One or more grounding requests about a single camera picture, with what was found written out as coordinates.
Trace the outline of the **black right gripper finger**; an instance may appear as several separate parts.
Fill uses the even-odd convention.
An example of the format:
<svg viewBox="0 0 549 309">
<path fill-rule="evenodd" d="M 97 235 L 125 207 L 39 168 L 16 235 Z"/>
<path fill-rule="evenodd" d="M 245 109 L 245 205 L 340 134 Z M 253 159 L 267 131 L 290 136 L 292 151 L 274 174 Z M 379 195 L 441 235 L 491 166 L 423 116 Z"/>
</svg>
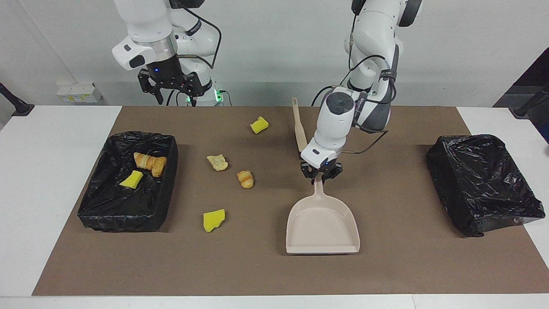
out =
<svg viewBox="0 0 549 309">
<path fill-rule="evenodd" d="M 159 83 L 151 84 L 151 75 L 148 70 L 139 71 L 139 84 L 143 93 L 148 93 L 155 96 L 157 103 L 163 105 L 163 96 Z"/>
<path fill-rule="evenodd" d="M 190 99 L 191 106 L 196 107 L 196 98 L 203 95 L 203 87 L 197 73 L 184 75 L 184 93 Z"/>
</svg>

